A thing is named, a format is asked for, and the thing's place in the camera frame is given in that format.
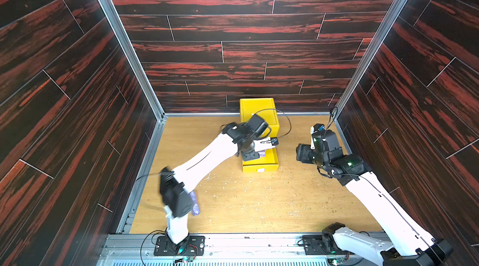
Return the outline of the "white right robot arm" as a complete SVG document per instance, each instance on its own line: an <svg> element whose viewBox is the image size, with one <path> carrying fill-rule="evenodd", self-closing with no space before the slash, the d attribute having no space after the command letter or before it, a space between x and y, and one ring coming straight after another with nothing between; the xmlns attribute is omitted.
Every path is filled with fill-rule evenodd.
<svg viewBox="0 0 479 266"><path fill-rule="evenodd" d="M335 222L323 229L319 239L302 238L307 254L318 247L332 255L357 254L377 266L441 266L451 256L450 243L436 239L414 221L360 156L343 153L336 134L325 125L311 128L311 143L298 145L296 159L316 165L321 176L338 180L366 207L389 238L381 241Z"/></svg>

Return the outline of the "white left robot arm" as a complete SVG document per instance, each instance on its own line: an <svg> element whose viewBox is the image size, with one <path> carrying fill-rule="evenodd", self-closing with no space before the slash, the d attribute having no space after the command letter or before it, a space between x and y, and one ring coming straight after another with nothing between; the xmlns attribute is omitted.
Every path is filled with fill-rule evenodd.
<svg viewBox="0 0 479 266"><path fill-rule="evenodd" d="M172 170L161 171L159 192L167 213L165 233L173 246L182 247L187 243L188 215L195 205L190 194L198 184L233 156L253 161L260 159L261 151L273 149L275 140L264 134L268 130L271 129L267 122L257 114L245 123L229 123L193 158Z"/></svg>

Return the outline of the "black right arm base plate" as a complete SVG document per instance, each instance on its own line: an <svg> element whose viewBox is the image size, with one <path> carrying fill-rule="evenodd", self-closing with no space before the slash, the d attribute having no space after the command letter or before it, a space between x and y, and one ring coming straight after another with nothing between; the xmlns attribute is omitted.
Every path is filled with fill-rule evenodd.
<svg viewBox="0 0 479 266"><path fill-rule="evenodd" d="M335 254L338 251L330 234L302 236L298 246L304 249L307 256Z"/></svg>

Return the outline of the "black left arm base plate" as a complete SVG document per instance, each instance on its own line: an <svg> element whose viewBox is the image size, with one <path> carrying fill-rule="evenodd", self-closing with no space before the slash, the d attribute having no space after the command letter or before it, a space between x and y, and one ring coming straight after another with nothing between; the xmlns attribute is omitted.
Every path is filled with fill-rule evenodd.
<svg viewBox="0 0 479 266"><path fill-rule="evenodd" d="M203 256L205 251L205 236L189 235L179 244L173 243L168 236L159 236L153 251L156 257Z"/></svg>

